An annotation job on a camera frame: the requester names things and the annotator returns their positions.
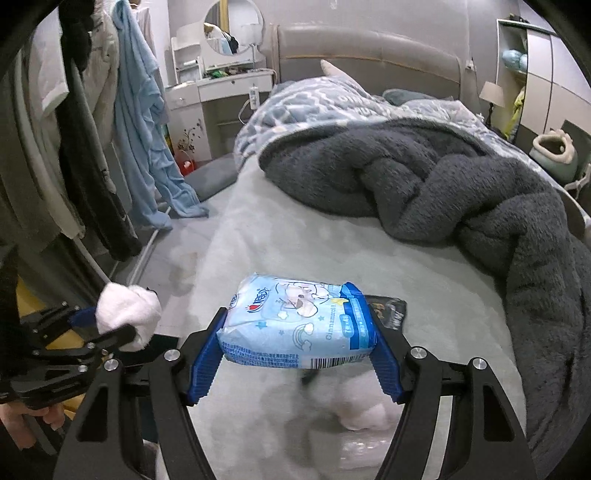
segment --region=tissue package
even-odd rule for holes
[[[369,307],[352,283],[257,274],[241,282],[217,336],[228,360],[275,368],[356,362],[376,343]]]

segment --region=power strip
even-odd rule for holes
[[[248,92],[248,99],[250,100],[252,111],[261,106],[261,97],[259,96],[258,87],[251,87],[250,91]]]

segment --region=lampshade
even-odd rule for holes
[[[496,83],[485,82],[484,87],[482,87],[482,91],[480,92],[480,98],[485,102],[494,103],[496,106],[505,106],[505,94],[503,88]]]
[[[259,23],[242,25],[240,43],[242,45],[260,45],[262,43],[262,25]]]

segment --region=light blue bathrobe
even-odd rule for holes
[[[164,101],[154,79],[158,63],[129,2],[119,0],[112,17],[120,51],[115,136],[133,201],[132,218],[142,225],[172,228],[170,217],[158,210],[154,187],[180,216],[207,216],[207,209],[184,181],[164,140],[160,125]]]

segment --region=barcode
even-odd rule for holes
[[[346,356],[344,358],[311,358],[310,359],[310,368],[319,369],[319,368],[330,368],[336,367],[337,365],[343,364],[351,364],[353,362],[358,362],[362,358],[365,358],[367,355],[354,355],[354,356]]]

